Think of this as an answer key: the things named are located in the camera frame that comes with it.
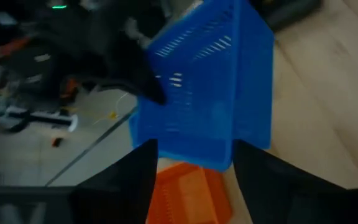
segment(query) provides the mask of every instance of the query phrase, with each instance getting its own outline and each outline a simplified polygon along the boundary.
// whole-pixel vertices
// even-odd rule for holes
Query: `green light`
[[[52,6],[52,9],[64,9],[67,6]]]

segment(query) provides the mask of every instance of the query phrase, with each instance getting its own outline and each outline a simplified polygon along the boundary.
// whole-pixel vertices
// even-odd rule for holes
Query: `blue plastic basket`
[[[158,139],[160,156],[226,170],[232,140],[270,147],[273,34],[246,0],[209,0],[147,50],[167,94],[139,98],[134,144]]]

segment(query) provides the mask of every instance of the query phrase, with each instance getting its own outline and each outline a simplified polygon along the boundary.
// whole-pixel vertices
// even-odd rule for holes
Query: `floor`
[[[327,0],[322,10],[278,33],[274,64],[269,152],[335,184],[357,188],[358,0]],[[123,94],[97,93],[76,105],[83,122],[61,148],[51,148],[55,133],[39,126],[0,138],[2,184],[44,185],[115,122],[95,124],[115,110]],[[134,105],[135,98],[125,96],[120,113]],[[131,149],[124,124],[52,185],[77,184]],[[224,176],[235,214],[231,223],[252,223],[233,169]]]

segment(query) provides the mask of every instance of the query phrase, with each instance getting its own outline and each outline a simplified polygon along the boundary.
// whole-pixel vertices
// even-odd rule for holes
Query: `light wood surface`
[[[358,0],[326,0],[319,12],[276,38],[269,152],[358,188]],[[225,178],[231,223],[252,223],[233,169]]]

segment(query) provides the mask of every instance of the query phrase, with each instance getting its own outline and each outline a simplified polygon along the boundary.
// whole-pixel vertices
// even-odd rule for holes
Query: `orange tray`
[[[219,172],[180,163],[157,174],[148,224],[225,224],[231,217]]]

